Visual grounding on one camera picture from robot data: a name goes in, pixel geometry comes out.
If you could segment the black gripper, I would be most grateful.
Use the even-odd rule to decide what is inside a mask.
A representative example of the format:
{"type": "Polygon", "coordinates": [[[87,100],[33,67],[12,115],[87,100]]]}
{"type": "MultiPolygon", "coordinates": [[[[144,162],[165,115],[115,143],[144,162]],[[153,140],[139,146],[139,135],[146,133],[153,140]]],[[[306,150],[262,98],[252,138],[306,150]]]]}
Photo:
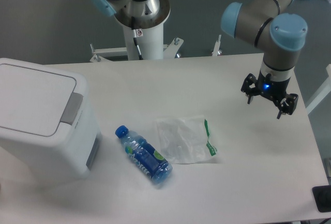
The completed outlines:
{"type": "Polygon", "coordinates": [[[293,74],[294,67],[280,70],[270,67],[262,62],[258,79],[253,74],[245,78],[241,92],[248,98],[247,104],[253,101],[254,96],[262,96],[276,103],[279,112],[277,119],[282,115],[292,115],[298,103],[297,94],[288,94],[287,87],[293,74]]]}

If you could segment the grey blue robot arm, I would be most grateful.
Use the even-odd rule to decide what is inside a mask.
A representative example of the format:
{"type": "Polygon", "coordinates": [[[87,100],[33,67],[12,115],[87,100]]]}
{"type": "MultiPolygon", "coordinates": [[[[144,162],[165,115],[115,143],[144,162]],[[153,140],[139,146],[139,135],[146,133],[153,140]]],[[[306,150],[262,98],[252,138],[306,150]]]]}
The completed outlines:
{"type": "Polygon", "coordinates": [[[241,91],[251,103],[254,96],[272,101],[278,116],[292,115],[298,95],[287,87],[305,45],[307,22],[285,10],[294,0],[252,0],[248,5],[233,2],[223,12],[221,29],[263,51],[259,75],[247,75],[241,91]]]}

